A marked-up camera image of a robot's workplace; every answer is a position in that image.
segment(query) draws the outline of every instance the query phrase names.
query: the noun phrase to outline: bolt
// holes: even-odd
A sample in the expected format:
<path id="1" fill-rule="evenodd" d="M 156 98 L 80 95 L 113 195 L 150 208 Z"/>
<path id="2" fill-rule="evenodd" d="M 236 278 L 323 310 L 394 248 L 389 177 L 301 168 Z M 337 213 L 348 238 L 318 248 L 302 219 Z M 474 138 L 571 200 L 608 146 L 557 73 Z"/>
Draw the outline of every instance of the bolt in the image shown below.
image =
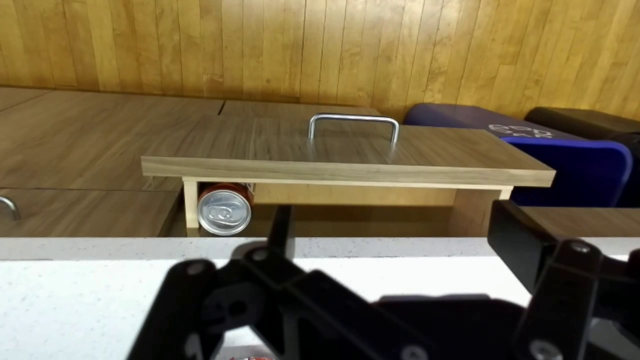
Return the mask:
<path id="1" fill-rule="evenodd" d="M 590 243 L 578 242 L 578 239 L 572 242 L 572 248 L 574 248 L 577 251 L 580 251 L 580 254 L 588 254 L 588 251 L 593 249 Z"/>
<path id="2" fill-rule="evenodd" d="M 403 360 L 429 360 L 429 353 L 420 346 L 405 346 Z"/>
<path id="3" fill-rule="evenodd" d="M 257 251 L 252 254 L 252 257 L 254 257 L 257 262 L 263 262 L 263 259 L 269 257 L 269 251 L 266 251 L 265 248 L 260 248 L 260 249 L 257 249 Z"/>
<path id="4" fill-rule="evenodd" d="M 194 262 L 186 267 L 186 274 L 196 276 L 196 274 L 205 271 L 205 267 L 207 267 L 207 262 Z"/>
<path id="5" fill-rule="evenodd" d="M 546 340 L 533 340 L 528 350 L 537 360 L 563 360 L 563 351 L 553 342 L 546 342 Z"/>

